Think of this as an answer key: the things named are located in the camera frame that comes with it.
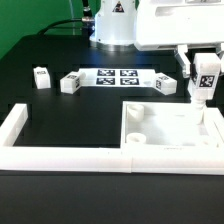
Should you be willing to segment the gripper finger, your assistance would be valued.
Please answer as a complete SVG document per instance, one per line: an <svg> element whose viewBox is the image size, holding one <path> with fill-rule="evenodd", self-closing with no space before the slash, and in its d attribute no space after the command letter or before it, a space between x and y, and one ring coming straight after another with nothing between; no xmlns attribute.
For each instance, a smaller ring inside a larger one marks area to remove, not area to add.
<svg viewBox="0 0 224 224"><path fill-rule="evenodd" d="M187 58L188 47L186 45L178 45L176 49L176 59L182 68L182 74L184 78L190 77L191 63Z"/></svg>

